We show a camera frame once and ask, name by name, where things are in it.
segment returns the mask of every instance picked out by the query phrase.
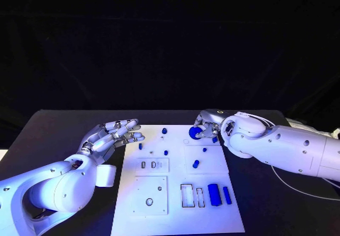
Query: rectangular hole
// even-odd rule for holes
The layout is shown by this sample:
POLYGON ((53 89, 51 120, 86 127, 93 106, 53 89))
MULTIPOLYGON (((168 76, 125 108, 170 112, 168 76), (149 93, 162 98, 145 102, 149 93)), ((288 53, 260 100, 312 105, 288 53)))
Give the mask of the rectangular hole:
POLYGON ((180 192, 181 192, 181 207, 194 207, 193 185, 191 184, 181 184, 180 185, 180 192))
POLYGON ((203 198, 203 189, 195 188, 198 207, 206 207, 203 198))

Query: black table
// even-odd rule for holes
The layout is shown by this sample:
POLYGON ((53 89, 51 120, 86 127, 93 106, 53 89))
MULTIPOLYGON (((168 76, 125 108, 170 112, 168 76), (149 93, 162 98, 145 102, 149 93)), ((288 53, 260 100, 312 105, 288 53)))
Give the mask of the black table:
MULTIPOLYGON (((244 111, 275 124, 288 125, 278 111, 244 111)), ((138 118, 139 124, 193 124, 198 111, 38 111, 0 162, 5 179, 74 154, 92 127, 115 120, 138 118)), ((116 166, 115 185, 95 188, 85 208, 44 234, 109 236, 115 212, 125 148, 116 149, 106 164, 116 166)), ((223 147, 240 217, 247 235, 340 235, 340 202, 309 197, 288 188, 270 166, 255 158, 236 157, 223 147)), ((338 198, 319 178, 276 171, 282 179, 308 193, 338 198)))

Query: black curtain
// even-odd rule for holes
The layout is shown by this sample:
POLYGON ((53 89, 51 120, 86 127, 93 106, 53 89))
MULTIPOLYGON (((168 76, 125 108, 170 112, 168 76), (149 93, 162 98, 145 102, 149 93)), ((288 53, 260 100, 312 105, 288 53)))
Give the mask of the black curtain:
POLYGON ((0 148, 40 109, 275 109, 331 131, 338 13, 319 1, 1 3, 0 148))

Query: oval hole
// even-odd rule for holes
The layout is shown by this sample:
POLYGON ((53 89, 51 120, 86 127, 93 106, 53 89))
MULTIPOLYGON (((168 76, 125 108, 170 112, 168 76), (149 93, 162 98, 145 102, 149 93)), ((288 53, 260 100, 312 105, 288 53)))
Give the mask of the oval hole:
POLYGON ((146 206, 149 206, 149 205, 152 204, 152 202, 154 202, 152 199, 148 198, 148 199, 146 199, 146 206))

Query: white robotic arm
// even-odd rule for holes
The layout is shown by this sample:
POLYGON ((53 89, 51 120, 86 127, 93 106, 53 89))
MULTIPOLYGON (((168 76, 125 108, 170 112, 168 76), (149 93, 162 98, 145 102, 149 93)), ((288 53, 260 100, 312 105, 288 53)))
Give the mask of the white robotic arm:
POLYGON ((242 158, 252 156, 289 172, 340 181, 340 140, 302 129, 273 125, 263 118, 217 109, 203 110, 191 138, 213 138, 220 132, 224 146, 242 158))
POLYGON ((122 120, 93 127, 83 137, 77 153, 0 181, 0 235, 38 236, 87 204, 93 188, 110 187, 115 166, 102 165, 116 147, 144 140, 138 120, 122 120), (46 209, 37 216, 23 206, 46 209))

